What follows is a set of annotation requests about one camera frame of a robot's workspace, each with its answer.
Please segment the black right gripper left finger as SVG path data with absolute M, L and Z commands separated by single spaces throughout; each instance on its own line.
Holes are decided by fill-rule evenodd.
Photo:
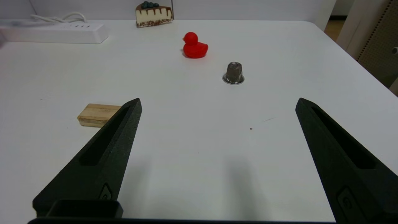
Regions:
M 141 101 L 125 103 L 34 198 L 38 217 L 62 199 L 116 200 L 142 113 Z

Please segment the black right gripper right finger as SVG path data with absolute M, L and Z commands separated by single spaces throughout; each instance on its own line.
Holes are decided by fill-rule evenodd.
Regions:
M 396 224 L 397 175 L 315 103 L 295 111 L 336 223 Z

